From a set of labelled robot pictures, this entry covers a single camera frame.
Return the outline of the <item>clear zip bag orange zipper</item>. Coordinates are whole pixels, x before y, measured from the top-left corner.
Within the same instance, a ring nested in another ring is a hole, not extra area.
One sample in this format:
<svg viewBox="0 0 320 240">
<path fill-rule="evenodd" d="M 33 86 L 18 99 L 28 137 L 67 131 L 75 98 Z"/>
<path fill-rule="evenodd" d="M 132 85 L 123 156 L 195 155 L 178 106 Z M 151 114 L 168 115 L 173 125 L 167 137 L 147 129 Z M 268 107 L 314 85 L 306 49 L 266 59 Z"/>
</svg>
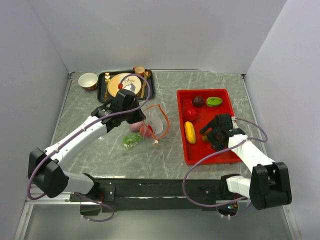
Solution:
<svg viewBox="0 0 320 240">
<path fill-rule="evenodd" d="M 164 112 L 160 104 L 148 106 L 146 109 L 142 111 L 142 113 L 146 116 L 146 119 L 142 120 L 141 122 L 143 122 L 143 126 L 150 125 L 152 127 L 153 135 L 150 138 L 143 137 L 143 140 L 139 142 L 137 145 L 143 145 L 143 146 L 146 146 L 147 144 L 157 145 L 159 141 L 162 138 L 164 138 L 169 131 L 169 128 L 170 128 L 169 118 L 167 117 L 166 113 Z M 140 133 L 140 132 L 130 131 L 130 125 L 129 125 L 129 133 L 126 135 L 129 135 L 132 133 Z"/>
</svg>

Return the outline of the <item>gold spoon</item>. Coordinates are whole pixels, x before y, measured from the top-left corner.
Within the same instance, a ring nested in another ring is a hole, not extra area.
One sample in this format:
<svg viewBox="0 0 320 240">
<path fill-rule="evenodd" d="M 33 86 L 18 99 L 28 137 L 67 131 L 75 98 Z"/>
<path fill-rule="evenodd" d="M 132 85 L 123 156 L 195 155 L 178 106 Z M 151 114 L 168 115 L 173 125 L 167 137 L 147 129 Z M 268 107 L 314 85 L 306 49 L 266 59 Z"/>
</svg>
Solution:
<svg viewBox="0 0 320 240">
<path fill-rule="evenodd" d="M 143 73 L 143 78 L 144 78 L 144 81 L 143 81 L 143 84 L 141 86 L 141 91 L 140 91 L 140 98 L 144 98 L 145 96 L 145 90 L 146 90 L 146 81 L 148 80 L 148 78 L 150 78 L 152 75 L 152 72 L 150 70 L 145 70 L 144 73 Z"/>
</svg>

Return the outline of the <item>orange cream plate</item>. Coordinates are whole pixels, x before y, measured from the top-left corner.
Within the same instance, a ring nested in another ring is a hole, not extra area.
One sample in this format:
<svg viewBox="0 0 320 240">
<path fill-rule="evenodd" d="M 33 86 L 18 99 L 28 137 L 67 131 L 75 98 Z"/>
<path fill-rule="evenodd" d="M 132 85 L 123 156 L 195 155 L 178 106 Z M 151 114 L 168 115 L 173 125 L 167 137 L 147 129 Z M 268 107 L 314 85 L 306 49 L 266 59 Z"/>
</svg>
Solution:
<svg viewBox="0 0 320 240">
<path fill-rule="evenodd" d="M 117 92 L 119 91 L 118 84 L 120 84 L 121 80 L 127 75 L 129 75 L 129 73 L 125 72 L 125 73 L 117 74 L 111 78 L 111 80 L 108 83 L 107 90 L 112 97 L 116 96 Z M 142 82 L 140 78 L 137 76 L 129 76 L 122 82 L 122 84 L 129 84 L 129 83 L 133 83 L 136 86 L 137 88 L 136 93 L 138 95 L 138 93 L 142 88 Z"/>
</svg>

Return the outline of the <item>pink red peach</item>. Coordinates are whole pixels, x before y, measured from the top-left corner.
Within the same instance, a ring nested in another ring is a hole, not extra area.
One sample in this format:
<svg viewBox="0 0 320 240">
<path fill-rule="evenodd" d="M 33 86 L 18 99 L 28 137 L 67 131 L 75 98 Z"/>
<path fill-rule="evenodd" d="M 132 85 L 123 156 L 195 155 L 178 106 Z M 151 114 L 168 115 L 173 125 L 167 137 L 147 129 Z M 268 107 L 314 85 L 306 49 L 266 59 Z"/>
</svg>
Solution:
<svg viewBox="0 0 320 240">
<path fill-rule="evenodd" d="M 143 126 L 143 122 L 140 121 L 140 122 L 136 122 L 136 123 L 132 123 L 129 125 L 129 129 L 130 131 L 132 132 L 139 132 L 140 131 L 140 128 Z"/>
</svg>

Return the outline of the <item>green apple slice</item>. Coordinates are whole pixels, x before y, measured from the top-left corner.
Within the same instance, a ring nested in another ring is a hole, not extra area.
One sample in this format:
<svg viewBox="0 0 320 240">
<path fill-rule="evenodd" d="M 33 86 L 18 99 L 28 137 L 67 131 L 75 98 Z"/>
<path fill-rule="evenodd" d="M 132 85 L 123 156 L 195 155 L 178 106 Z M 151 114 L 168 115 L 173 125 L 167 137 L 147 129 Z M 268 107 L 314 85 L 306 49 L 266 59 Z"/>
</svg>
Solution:
<svg viewBox="0 0 320 240">
<path fill-rule="evenodd" d="M 211 96 L 206 99 L 206 105 L 208 107 L 217 107 L 223 103 L 223 99 L 216 96 Z"/>
</svg>

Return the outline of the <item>white orange bowl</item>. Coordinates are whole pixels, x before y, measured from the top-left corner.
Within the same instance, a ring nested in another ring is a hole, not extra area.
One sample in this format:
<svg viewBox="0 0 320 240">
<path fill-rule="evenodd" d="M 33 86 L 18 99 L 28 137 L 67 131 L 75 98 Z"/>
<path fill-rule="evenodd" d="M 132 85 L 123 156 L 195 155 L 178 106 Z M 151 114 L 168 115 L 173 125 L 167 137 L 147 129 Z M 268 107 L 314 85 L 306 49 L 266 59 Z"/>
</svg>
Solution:
<svg viewBox="0 0 320 240">
<path fill-rule="evenodd" d="M 78 84 L 88 92 L 93 91 L 98 86 L 98 76 L 92 72 L 84 73 L 78 78 Z"/>
</svg>

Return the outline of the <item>black serving tray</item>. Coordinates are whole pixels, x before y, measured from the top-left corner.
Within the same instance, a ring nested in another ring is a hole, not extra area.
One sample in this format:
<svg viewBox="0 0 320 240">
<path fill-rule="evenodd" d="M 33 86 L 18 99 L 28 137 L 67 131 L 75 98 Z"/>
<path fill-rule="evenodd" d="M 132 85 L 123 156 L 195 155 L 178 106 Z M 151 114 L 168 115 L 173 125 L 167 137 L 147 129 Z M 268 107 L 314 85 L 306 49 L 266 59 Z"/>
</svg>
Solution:
<svg viewBox="0 0 320 240">
<path fill-rule="evenodd" d="M 98 76 L 98 86 L 97 86 L 97 100 L 101 103 L 106 103 L 107 101 L 104 101 L 104 95 L 106 91 L 106 83 L 105 83 L 105 73 L 110 73 L 110 79 L 114 77 L 115 75 L 121 74 L 121 73 L 129 73 L 129 74 L 135 74 L 134 70 L 120 70 L 120 71 L 110 71 L 110 72 L 102 72 Z M 137 99 L 139 101 L 145 100 L 149 94 L 149 99 L 153 99 L 155 97 L 155 86 L 154 86 L 154 79 L 153 79 L 153 73 L 151 71 L 150 78 L 147 79 L 147 82 L 150 86 L 150 90 L 148 90 L 148 86 L 145 87 L 145 94 L 144 98 L 140 98 L 141 90 L 137 95 Z M 108 100 L 114 99 L 115 97 L 112 97 L 108 93 Z"/>
</svg>

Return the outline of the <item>small orange cup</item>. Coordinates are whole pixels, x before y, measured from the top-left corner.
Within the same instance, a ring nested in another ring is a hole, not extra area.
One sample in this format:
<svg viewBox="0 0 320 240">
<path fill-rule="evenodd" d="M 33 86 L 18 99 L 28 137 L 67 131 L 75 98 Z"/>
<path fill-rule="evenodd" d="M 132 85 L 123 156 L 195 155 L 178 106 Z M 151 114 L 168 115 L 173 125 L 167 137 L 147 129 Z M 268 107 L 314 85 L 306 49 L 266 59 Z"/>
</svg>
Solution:
<svg viewBox="0 0 320 240">
<path fill-rule="evenodd" d="M 135 74 L 137 75 L 140 75 L 142 77 L 145 76 L 145 73 L 146 73 L 146 70 L 143 66 L 136 66 L 136 67 L 133 67 L 133 71 Z"/>
</svg>

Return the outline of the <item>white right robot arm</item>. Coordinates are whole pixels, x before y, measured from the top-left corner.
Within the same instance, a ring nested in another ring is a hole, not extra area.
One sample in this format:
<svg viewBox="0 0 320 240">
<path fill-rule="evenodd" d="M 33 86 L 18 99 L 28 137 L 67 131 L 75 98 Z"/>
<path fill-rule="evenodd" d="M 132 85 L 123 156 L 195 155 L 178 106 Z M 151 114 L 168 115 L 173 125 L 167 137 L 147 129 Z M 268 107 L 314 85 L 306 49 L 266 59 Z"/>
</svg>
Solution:
<svg viewBox="0 0 320 240">
<path fill-rule="evenodd" d="M 289 205 L 292 191 L 289 170 L 285 163 L 276 162 L 260 151 L 253 138 L 246 135 L 229 114 L 216 115 L 199 131 L 216 151 L 232 151 L 251 172 L 251 178 L 239 174 L 221 178 L 219 195 L 230 199 L 239 194 L 251 200 L 257 210 Z"/>
</svg>

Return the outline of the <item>green grape bunch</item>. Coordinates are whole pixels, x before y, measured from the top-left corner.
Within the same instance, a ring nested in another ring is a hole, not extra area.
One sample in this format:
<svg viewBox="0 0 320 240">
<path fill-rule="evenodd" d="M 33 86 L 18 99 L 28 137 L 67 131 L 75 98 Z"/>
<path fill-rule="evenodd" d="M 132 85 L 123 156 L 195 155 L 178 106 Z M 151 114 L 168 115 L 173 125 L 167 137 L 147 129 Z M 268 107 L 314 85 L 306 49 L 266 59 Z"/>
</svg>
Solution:
<svg viewBox="0 0 320 240">
<path fill-rule="evenodd" d="M 131 133 L 129 135 L 125 135 L 122 139 L 123 148 L 128 150 L 136 146 L 143 140 L 143 137 L 138 132 Z"/>
</svg>

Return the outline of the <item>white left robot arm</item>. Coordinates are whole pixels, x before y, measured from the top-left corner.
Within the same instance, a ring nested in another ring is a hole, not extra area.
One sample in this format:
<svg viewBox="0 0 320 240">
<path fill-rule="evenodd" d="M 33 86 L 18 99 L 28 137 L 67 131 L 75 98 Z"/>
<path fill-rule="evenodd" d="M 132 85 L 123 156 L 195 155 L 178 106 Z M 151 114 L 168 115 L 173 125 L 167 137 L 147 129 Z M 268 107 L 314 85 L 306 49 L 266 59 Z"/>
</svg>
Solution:
<svg viewBox="0 0 320 240">
<path fill-rule="evenodd" d="M 100 193 L 98 183 L 88 174 L 65 170 L 90 143 L 126 121 L 129 124 L 145 120 L 136 95 L 127 89 L 97 107 L 91 115 L 67 137 L 46 150 L 33 149 L 29 154 L 30 184 L 35 184 L 45 196 L 54 198 L 62 192 L 80 193 L 86 200 L 95 200 Z"/>
</svg>

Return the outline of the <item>gold fork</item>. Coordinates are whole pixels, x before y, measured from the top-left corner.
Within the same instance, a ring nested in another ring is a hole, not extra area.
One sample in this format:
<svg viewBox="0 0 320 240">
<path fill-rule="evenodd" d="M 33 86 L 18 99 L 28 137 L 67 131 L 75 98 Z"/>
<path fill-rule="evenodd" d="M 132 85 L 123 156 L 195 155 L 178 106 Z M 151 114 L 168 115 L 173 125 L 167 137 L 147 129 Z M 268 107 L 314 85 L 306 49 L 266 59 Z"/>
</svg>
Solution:
<svg viewBox="0 0 320 240">
<path fill-rule="evenodd" d="M 105 81 L 105 93 L 104 93 L 104 97 L 103 100 L 107 101 L 108 100 L 108 84 L 111 80 L 111 76 L 109 72 L 106 72 L 104 75 L 104 81 Z"/>
</svg>

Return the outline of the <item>yellow brown mango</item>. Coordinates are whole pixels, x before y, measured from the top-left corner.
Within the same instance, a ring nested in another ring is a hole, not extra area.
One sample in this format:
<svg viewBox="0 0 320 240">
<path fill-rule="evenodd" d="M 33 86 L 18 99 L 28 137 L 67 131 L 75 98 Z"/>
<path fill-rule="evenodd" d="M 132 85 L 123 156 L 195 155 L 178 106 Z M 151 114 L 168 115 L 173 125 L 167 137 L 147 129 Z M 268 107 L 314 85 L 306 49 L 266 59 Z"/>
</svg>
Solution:
<svg viewBox="0 0 320 240">
<path fill-rule="evenodd" d="M 208 140 L 208 138 L 207 138 L 206 135 L 202 135 L 201 138 L 202 138 L 202 141 L 203 141 L 204 143 L 208 143 L 208 142 L 209 142 L 209 140 Z"/>
</svg>

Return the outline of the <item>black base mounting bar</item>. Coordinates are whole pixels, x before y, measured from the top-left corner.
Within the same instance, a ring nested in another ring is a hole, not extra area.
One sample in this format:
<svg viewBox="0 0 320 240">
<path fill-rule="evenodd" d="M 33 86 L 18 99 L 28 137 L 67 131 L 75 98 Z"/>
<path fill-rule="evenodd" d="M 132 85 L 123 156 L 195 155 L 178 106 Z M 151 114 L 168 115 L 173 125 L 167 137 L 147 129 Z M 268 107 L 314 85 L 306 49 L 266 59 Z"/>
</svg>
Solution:
<svg viewBox="0 0 320 240">
<path fill-rule="evenodd" d="M 80 212 L 96 216 L 100 212 L 186 210 L 198 206 L 186 199 L 181 179 L 97 178 L 98 189 L 82 198 L 71 194 L 70 201 L 80 203 Z M 202 204 L 213 205 L 240 197 L 231 193 L 218 179 L 188 179 L 188 196 Z"/>
</svg>

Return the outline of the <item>dark purple plum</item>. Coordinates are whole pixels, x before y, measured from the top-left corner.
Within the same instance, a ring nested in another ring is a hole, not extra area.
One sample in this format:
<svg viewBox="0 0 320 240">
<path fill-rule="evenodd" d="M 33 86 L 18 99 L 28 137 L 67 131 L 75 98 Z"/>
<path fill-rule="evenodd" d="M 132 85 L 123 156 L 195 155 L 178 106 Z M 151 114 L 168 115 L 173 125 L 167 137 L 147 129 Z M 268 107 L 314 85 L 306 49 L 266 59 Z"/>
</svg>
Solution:
<svg viewBox="0 0 320 240">
<path fill-rule="evenodd" d="M 205 103 L 204 99 L 202 96 L 195 96 L 192 100 L 191 103 L 194 107 L 202 107 Z"/>
</svg>

